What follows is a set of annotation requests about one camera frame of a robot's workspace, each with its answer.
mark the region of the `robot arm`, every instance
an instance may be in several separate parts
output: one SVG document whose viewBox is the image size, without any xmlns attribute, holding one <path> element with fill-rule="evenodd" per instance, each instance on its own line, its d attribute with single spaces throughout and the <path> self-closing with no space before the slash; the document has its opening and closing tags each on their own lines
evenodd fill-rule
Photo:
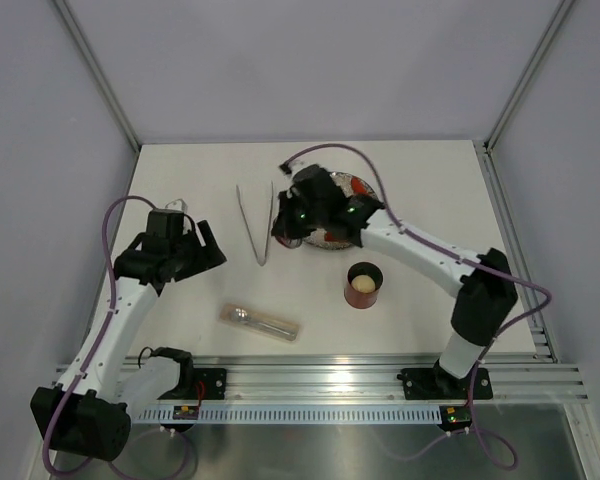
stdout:
<svg viewBox="0 0 600 480">
<path fill-rule="evenodd" d="M 184 232 L 184 219 L 183 212 L 174 210 L 149 213 L 146 231 L 115 261 L 115 311 L 107 311 L 94 321 L 80 352 L 58 383 L 53 388 L 39 387 L 33 395 L 31 410 L 44 437 L 69 385 L 76 376 L 82 376 L 57 423 L 51 425 L 52 449 L 111 461 L 127 442 L 131 419 L 146 405 L 165 393 L 173 396 L 191 387 L 191 354 L 159 348 L 142 369 L 123 382 L 121 390 L 117 389 L 133 338 L 166 283 L 184 280 L 226 261 L 207 222 L 197 224 L 203 246 L 195 225 Z M 102 327 L 109 314 L 112 318 L 104 335 Z M 85 368 L 85 357 L 98 342 Z"/>
<path fill-rule="evenodd" d="M 456 298 L 451 317 L 454 332 L 434 369 L 437 383 L 445 385 L 445 389 L 455 380 L 466 379 L 518 299 L 511 283 L 453 261 L 404 234 L 381 202 L 367 195 L 346 197 L 330 173 L 318 165 L 293 175 L 292 186 L 278 198 L 280 209 L 272 235 L 282 243 L 289 245 L 288 240 L 304 238 L 322 227 L 337 240 L 383 253 L 414 268 Z M 506 256 L 496 249 L 482 255 L 450 245 L 415 227 L 408 228 L 463 258 L 510 273 Z"/>
</svg>

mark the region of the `white wall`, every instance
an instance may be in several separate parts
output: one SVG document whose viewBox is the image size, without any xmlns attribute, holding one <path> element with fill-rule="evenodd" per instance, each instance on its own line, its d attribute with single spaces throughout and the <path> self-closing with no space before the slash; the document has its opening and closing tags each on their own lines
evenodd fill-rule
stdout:
<svg viewBox="0 0 600 480">
<path fill-rule="evenodd" d="M 600 0 L 580 2 L 496 146 L 564 360 L 577 362 L 600 426 Z"/>
<path fill-rule="evenodd" d="M 29 400 L 84 334 L 133 163 L 50 5 L 0 0 L 0 479 L 24 478 Z"/>
<path fill-rule="evenodd" d="M 486 136 L 558 0 L 70 0 L 144 143 Z"/>
</svg>

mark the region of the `red cup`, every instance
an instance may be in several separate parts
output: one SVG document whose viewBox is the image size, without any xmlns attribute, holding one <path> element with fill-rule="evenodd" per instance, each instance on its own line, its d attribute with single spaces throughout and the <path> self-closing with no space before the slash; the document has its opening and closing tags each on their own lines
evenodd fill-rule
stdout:
<svg viewBox="0 0 600 480">
<path fill-rule="evenodd" d="M 353 279 L 360 275 L 368 275 L 376 284 L 376 289 L 371 293 L 362 293 L 357 291 L 351 285 Z M 378 291 L 382 286 L 382 271 L 376 267 L 373 263 L 360 262 L 353 265 L 347 272 L 347 285 L 344 288 L 344 298 L 347 303 L 353 308 L 369 308 L 378 298 Z"/>
</svg>

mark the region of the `egg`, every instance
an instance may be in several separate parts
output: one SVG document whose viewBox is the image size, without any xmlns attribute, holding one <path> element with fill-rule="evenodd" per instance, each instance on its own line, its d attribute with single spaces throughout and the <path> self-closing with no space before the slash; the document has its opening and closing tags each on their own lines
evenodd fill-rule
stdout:
<svg viewBox="0 0 600 480">
<path fill-rule="evenodd" d="M 358 275 L 351 282 L 351 286 L 360 293 L 372 293 L 376 290 L 376 282 L 369 275 Z"/>
</svg>

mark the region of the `white table surface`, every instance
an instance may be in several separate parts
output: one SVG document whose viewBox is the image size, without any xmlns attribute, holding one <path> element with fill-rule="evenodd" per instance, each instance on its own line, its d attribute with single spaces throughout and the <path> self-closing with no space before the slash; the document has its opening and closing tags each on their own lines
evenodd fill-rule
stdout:
<svg viewBox="0 0 600 480">
<path fill-rule="evenodd" d="M 393 208 L 413 225 L 450 243 L 486 252 L 503 249 L 478 159 L 469 141 L 349 142 L 376 163 Z M 271 242 L 269 261 L 259 267 L 240 217 L 235 186 L 258 247 L 264 249 L 270 181 L 288 180 L 277 166 L 311 143 L 147 145 L 142 148 L 131 194 L 158 206 L 183 198 L 188 212 L 206 219 L 228 261 L 177 284 L 169 284 L 136 335 L 129 352 L 145 345 L 170 346 L 194 355 L 336 355 L 440 353 L 451 334 L 454 299 L 419 273 L 364 249 L 287 250 Z M 376 183 L 355 155 L 328 149 L 305 157 L 330 170 Z M 146 226 L 147 207 L 131 202 L 114 243 L 118 255 Z M 370 261 L 383 271 L 376 305 L 355 310 L 343 298 L 348 268 Z M 102 289 L 99 313 L 108 298 Z M 217 320 L 222 306 L 237 303 L 301 324 L 294 343 L 271 339 Z M 520 304 L 514 313 L 521 312 Z M 521 322 L 493 352 L 535 352 Z"/>
</svg>

